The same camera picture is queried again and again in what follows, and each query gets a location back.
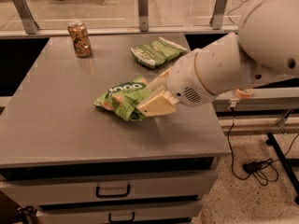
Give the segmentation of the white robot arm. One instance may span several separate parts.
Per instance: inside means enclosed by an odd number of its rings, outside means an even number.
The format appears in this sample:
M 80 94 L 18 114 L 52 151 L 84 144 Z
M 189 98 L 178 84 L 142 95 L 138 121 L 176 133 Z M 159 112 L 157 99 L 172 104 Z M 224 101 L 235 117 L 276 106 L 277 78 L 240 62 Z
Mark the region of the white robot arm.
M 299 77 L 299 0 L 254 0 L 238 29 L 179 58 L 148 85 L 137 109 L 167 115 L 222 93 Z

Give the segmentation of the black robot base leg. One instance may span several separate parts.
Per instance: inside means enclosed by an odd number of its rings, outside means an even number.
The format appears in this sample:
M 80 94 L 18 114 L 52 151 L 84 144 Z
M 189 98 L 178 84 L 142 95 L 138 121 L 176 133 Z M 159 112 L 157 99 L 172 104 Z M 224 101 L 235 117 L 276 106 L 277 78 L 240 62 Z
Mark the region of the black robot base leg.
M 294 202 L 299 205 L 299 180 L 297 179 L 294 171 L 292 168 L 298 164 L 297 159 L 293 159 L 291 162 L 291 159 L 287 159 L 286 156 L 283 154 L 282 150 L 280 149 L 280 146 L 275 138 L 275 136 L 272 133 L 267 134 L 267 140 L 266 144 L 268 146 L 272 146 L 275 150 L 278 160 L 280 161 L 286 175 L 290 179 L 292 186 L 296 192 L 296 196 L 294 198 Z

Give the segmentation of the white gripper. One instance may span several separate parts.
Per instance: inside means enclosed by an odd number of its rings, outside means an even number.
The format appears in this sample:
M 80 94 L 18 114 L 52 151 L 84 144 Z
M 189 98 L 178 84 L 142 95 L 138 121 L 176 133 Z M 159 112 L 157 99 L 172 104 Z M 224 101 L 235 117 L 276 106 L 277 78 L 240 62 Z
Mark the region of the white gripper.
M 195 107 L 215 100 L 216 96 L 204 87 L 198 75 L 196 59 L 199 51 L 195 49 L 182 56 L 170 69 L 166 69 L 147 85 L 149 90 L 154 91 L 166 83 L 168 91 L 155 92 L 136 107 L 144 116 L 174 113 L 179 102 Z

